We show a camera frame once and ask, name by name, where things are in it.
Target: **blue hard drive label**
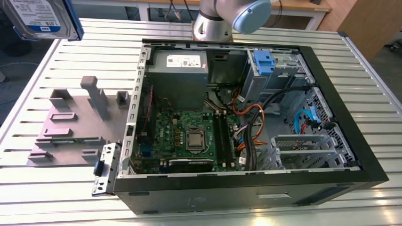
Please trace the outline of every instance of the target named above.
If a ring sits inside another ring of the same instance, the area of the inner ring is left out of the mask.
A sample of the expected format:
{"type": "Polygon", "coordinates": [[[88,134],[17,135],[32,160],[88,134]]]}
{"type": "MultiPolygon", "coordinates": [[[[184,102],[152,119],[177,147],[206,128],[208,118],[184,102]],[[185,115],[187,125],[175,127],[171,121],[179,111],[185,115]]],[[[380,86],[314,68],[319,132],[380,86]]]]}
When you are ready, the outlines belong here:
{"type": "Polygon", "coordinates": [[[60,22],[47,0],[11,0],[24,24],[36,32],[57,32],[60,22]]]}

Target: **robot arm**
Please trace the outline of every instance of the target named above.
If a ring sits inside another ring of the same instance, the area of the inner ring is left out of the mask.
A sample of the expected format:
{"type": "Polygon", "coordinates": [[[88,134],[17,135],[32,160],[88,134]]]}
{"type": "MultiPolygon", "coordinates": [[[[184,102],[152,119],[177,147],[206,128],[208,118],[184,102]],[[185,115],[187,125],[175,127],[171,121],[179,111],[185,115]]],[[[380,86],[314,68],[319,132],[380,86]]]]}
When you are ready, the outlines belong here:
{"type": "Polygon", "coordinates": [[[262,27],[270,15],[270,0],[201,0],[193,37],[204,41],[228,41],[232,28],[250,34],[262,27]]]}

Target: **aluminum slotted table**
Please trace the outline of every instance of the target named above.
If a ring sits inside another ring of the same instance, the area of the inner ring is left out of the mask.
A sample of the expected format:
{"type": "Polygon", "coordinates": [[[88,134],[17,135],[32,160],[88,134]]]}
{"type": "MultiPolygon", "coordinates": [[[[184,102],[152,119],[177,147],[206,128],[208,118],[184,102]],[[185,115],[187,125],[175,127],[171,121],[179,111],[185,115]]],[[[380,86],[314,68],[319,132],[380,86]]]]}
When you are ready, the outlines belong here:
{"type": "Polygon", "coordinates": [[[81,19],[84,40],[55,40],[0,128],[0,224],[395,225],[402,224],[402,106],[347,37],[264,28],[234,41],[311,46],[390,181],[310,207],[136,216],[117,197],[91,197],[92,167],[24,167],[55,88],[95,75],[105,94],[131,90],[143,38],[191,40],[189,24],[81,19]]]}

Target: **cpu socket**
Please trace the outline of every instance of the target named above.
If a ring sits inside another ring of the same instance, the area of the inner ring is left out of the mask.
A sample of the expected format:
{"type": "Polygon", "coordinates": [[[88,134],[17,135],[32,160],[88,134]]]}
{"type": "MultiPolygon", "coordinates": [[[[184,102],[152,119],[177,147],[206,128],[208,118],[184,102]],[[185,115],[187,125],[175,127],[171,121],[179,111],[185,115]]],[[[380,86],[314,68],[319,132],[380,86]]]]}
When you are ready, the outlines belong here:
{"type": "Polygon", "coordinates": [[[185,129],[185,150],[192,154],[199,154],[206,150],[203,128],[196,127],[185,129]]]}

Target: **green motherboard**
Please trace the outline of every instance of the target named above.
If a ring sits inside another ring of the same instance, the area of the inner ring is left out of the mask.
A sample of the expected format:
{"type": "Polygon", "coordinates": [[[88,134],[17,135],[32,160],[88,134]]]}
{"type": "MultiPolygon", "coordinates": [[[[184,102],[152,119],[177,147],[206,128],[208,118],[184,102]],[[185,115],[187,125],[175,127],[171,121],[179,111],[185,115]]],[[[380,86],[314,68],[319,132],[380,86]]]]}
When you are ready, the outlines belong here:
{"type": "Polygon", "coordinates": [[[232,144],[236,124],[235,115],[157,113],[153,144],[140,144],[143,156],[132,159],[136,173],[164,173],[163,164],[171,159],[208,159],[214,161],[212,171],[239,171],[232,144]]]}

